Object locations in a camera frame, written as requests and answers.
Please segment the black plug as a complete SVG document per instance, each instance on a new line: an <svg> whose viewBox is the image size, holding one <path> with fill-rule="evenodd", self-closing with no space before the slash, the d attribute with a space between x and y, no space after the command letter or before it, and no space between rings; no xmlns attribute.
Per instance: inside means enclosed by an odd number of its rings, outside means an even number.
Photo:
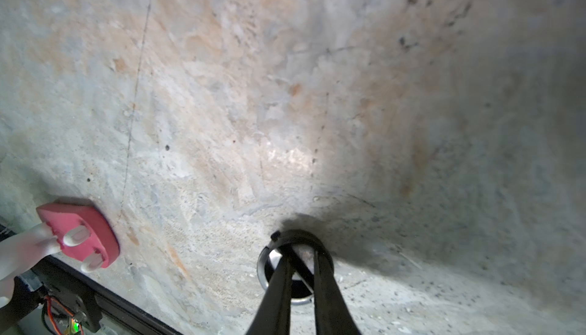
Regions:
<svg viewBox="0 0 586 335"><path fill-rule="evenodd" d="M293 268L291 279L291 303L310 304L314 298L314 257L323 254L334 270L330 251L311 232L301 229L275 231L270 242L262 249L257 260L257 277L263 290L267 290L276 273L279 262L286 258Z"/></svg>

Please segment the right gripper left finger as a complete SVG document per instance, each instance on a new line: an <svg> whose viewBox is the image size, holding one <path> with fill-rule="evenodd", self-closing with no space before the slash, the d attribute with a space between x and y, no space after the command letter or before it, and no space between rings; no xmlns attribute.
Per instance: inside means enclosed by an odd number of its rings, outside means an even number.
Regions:
<svg viewBox="0 0 586 335"><path fill-rule="evenodd" d="M293 251L290 247L280 247L278 251L281 257L276 267L270 260L271 250L262 252L259 273L266 281L266 292L247 334L290 334Z"/></svg>

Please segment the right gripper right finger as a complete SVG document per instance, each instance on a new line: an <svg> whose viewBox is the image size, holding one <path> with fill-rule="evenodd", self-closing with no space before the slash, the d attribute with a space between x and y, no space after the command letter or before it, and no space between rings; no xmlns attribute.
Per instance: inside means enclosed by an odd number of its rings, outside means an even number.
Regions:
<svg viewBox="0 0 586 335"><path fill-rule="evenodd" d="M334 278L333 261L323 244L314 249L314 302L317 335L361 334Z"/></svg>

